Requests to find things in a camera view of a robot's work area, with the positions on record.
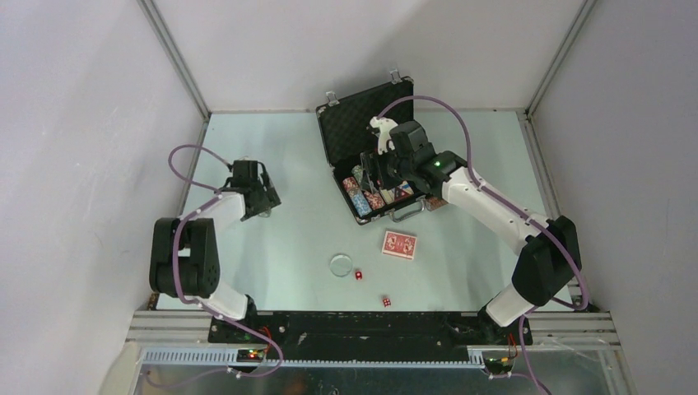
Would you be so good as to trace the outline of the orange black chip stack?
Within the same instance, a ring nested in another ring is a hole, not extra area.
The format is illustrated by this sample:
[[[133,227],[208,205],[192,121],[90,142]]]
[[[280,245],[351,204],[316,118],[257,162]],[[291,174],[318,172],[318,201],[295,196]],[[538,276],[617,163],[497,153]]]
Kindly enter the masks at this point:
[[[426,209],[428,211],[435,211],[446,205],[448,205],[448,203],[444,199],[438,197],[429,197],[426,199]]]

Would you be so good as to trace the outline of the red poker chip stack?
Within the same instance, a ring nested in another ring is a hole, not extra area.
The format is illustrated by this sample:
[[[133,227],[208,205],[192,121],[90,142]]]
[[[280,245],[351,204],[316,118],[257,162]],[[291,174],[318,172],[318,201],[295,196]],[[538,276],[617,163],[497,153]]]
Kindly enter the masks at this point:
[[[374,211],[382,209],[386,206],[386,202],[383,199],[380,192],[371,193],[371,192],[364,191],[364,196],[365,196],[367,202],[369,203],[370,208]]]

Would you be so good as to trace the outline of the green poker chip stack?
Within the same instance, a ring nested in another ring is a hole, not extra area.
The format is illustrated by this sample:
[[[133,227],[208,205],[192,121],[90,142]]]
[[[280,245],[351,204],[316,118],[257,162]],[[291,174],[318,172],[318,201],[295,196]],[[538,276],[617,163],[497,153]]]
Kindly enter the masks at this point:
[[[357,182],[358,184],[361,184],[361,183],[362,183],[362,180],[363,180],[363,177],[364,177],[364,175],[363,175],[363,174],[364,174],[364,169],[363,169],[363,167],[362,167],[361,165],[355,165],[355,166],[351,169],[351,173],[352,173],[353,177],[355,178],[356,182]]]

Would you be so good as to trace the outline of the black aluminium poker case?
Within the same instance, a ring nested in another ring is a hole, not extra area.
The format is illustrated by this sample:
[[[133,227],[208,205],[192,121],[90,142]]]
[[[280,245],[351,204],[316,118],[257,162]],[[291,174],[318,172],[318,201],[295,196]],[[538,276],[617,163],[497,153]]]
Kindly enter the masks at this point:
[[[333,92],[327,93],[328,103],[316,108],[320,136],[333,180],[358,225],[388,216],[398,223],[426,209],[426,199],[433,197],[418,191],[407,199],[372,211],[359,217],[351,198],[344,190],[342,181],[353,176],[351,169],[361,165],[361,153],[375,149],[377,131],[370,126],[370,119],[379,114],[395,100],[414,93],[411,77],[401,77],[391,72],[392,81],[338,99]]]

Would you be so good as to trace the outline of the small red white stack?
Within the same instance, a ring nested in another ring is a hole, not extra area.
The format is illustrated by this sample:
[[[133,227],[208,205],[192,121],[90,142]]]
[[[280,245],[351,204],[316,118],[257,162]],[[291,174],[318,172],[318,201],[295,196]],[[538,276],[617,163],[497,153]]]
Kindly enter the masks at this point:
[[[342,186],[347,193],[351,191],[360,190],[360,186],[353,176],[347,177],[342,181]]]

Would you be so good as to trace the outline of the red playing card deck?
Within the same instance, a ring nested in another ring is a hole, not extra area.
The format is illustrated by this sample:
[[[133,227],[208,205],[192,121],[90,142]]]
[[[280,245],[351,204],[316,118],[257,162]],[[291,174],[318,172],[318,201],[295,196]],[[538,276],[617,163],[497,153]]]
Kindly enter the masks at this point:
[[[386,255],[413,260],[416,244],[416,236],[386,230],[384,241],[381,244],[381,252]]]

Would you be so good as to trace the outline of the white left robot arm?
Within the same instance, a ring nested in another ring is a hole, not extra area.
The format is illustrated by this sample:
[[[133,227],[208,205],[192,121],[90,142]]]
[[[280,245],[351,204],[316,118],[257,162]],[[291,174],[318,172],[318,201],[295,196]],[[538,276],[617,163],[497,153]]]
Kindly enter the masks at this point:
[[[195,304],[216,319],[230,318],[228,331],[239,342],[260,332],[259,319],[248,313],[250,297],[221,279],[221,237],[233,225],[266,216],[281,204],[266,166],[236,160],[230,177],[200,207],[181,217],[156,221],[151,245],[151,290]]]

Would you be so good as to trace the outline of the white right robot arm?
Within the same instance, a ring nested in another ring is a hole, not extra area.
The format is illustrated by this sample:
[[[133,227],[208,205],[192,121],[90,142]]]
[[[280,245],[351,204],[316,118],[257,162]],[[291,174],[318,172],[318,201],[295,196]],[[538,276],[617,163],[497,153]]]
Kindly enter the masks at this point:
[[[553,220],[509,201],[462,157],[438,153],[417,121],[372,118],[377,147],[365,155],[371,185],[393,188],[402,181],[463,209],[500,237],[517,256],[511,282],[490,300],[478,323],[482,339],[503,342],[511,323],[547,304],[581,271],[575,224]]]

